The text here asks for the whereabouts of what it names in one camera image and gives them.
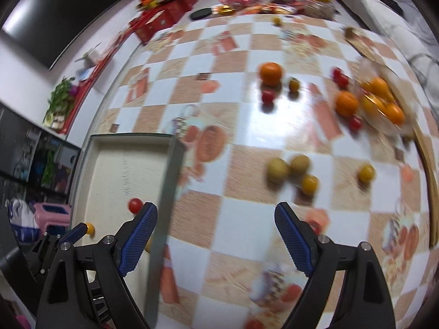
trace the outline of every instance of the metal screw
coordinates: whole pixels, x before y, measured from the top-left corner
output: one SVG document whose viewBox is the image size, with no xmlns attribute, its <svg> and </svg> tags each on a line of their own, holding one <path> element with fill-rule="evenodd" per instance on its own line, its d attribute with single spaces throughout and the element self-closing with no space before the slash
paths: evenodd
<svg viewBox="0 0 439 329">
<path fill-rule="evenodd" d="M 363 241 L 360 246 L 364 251 L 369 251 L 372 249 L 372 246 L 370 246 L 370 243 L 367 243 L 366 241 Z"/>
<path fill-rule="evenodd" d="M 104 237 L 104 239 L 102 240 L 102 242 L 105 245 L 109 245 L 114 241 L 114 236 L 113 235 L 107 235 L 106 237 Z"/>
<path fill-rule="evenodd" d="M 319 240 L 321 243 L 328 243 L 330 238 L 327 237 L 326 235 L 319 235 L 317 237 L 317 240 Z"/>
<path fill-rule="evenodd" d="M 60 249 L 62 251 L 68 250 L 70 248 L 70 243 L 62 243 Z"/>
</svg>

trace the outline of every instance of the green plant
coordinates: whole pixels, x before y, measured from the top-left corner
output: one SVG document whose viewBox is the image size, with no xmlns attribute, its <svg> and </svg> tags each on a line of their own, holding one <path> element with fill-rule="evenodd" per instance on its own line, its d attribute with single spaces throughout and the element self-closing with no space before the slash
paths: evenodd
<svg viewBox="0 0 439 329">
<path fill-rule="evenodd" d="M 48 113 L 55 115 L 68 115 L 73 109 L 75 98 L 69 94 L 72 87 L 72 78 L 63 78 L 50 94 Z"/>
</svg>

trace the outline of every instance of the red gift box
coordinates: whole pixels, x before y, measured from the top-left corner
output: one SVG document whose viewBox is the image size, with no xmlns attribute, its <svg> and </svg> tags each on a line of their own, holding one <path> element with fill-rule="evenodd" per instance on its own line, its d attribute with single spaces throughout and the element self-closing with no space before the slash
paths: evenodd
<svg viewBox="0 0 439 329">
<path fill-rule="evenodd" d="M 184 11 L 184 12 L 188 12 L 190 10 L 192 10 L 192 7 L 189 5 L 189 3 L 187 2 L 187 0 L 177 0 L 180 8 Z"/>
<path fill-rule="evenodd" d="M 145 46 L 157 31 L 172 27 L 174 21 L 166 9 L 162 11 L 153 9 L 142 15 L 140 19 L 131 21 L 130 24 L 134 27 L 135 34 Z"/>
<path fill-rule="evenodd" d="M 178 0 L 171 0 L 164 5 L 157 7 L 159 11 L 167 10 L 173 20 L 173 24 L 176 24 L 183 17 L 185 11 L 181 8 Z"/>
</svg>

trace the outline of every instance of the table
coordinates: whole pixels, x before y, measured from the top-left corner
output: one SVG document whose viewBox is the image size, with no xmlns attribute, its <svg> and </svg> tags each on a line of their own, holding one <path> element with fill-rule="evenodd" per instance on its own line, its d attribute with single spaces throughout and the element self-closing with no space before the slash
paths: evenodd
<svg viewBox="0 0 439 329">
<path fill-rule="evenodd" d="M 342 25 L 297 16 L 283 17 L 278 28 L 271 18 L 219 17 L 160 32 L 130 62 L 100 120 L 99 133 L 171 133 L 187 146 L 165 260 L 179 304 L 162 293 L 157 328 L 282 326 L 306 277 L 274 225 L 280 201 L 336 243 L 373 246 L 397 327 L 405 328 L 439 259 L 439 250 L 428 247 L 426 180 L 414 143 L 367 125 L 352 136 L 328 112 L 338 91 L 331 69 L 352 77 L 358 67 L 359 54 L 344 40 Z M 402 79 L 406 97 L 419 104 L 418 123 L 436 169 L 439 131 L 413 71 L 392 41 L 362 34 Z M 263 62 L 279 63 L 285 72 L 273 110 L 260 103 Z M 296 100 L 287 96 L 292 76 L 301 84 Z M 311 201 L 291 182 L 275 189 L 265 179 L 270 158 L 288 161 L 300 153 L 320 179 Z M 377 172 L 368 189 L 356 182 L 364 163 Z M 319 328 L 330 323 L 342 276 L 337 272 Z"/>
</svg>

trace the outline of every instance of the potted plant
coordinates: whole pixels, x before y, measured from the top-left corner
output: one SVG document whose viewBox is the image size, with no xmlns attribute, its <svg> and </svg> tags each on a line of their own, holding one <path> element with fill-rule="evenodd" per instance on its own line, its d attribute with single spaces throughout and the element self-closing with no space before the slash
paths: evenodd
<svg viewBox="0 0 439 329">
<path fill-rule="evenodd" d="M 60 130 L 64 126 L 64 121 L 75 104 L 75 98 L 70 91 L 73 88 L 72 78 L 63 78 L 50 94 L 49 108 L 43 120 L 43 126 Z"/>
</svg>

